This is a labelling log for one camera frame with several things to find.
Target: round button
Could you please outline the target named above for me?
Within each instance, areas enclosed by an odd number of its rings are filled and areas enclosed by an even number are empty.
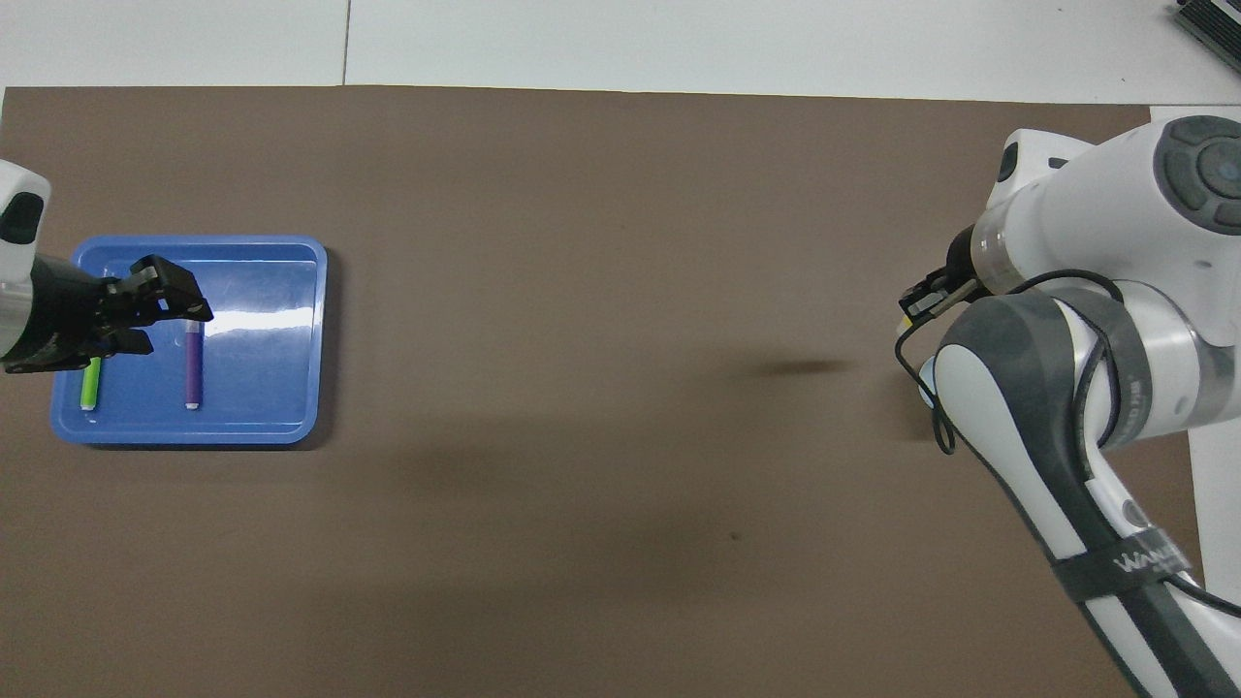
[[[1241,143],[1224,140],[1203,148],[1198,155],[1198,174],[1211,191],[1241,199]]]

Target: green marker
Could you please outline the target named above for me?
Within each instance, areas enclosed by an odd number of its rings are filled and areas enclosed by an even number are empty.
[[[102,364],[103,359],[94,356],[91,359],[91,365],[82,369],[82,399],[79,404],[87,412],[93,410],[99,400],[99,366]]]

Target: white floor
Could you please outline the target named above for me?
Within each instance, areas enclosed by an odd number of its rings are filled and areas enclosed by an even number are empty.
[[[1239,106],[1221,113],[1241,119],[1241,73],[1178,27],[1172,0],[2,0],[0,101],[6,86],[387,83],[1167,106],[1157,118]],[[1230,457],[1241,422],[1190,441],[1207,584],[1241,599],[1241,468]]]

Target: black strap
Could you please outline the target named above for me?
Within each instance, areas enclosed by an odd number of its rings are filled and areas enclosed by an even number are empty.
[[[1065,594],[1077,604],[1145,586],[1188,569],[1185,555],[1155,527],[1051,565]]]

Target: brown table surface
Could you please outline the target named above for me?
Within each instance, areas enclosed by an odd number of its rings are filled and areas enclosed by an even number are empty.
[[[293,450],[69,445],[50,376],[0,379],[0,692],[1127,694],[891,344],[1013,129],[1145,119],[11,88],[0,158],[52,181],[42,252],[303,233],[331,278]],[[1185,440],[1116,461],[1196,560]]]

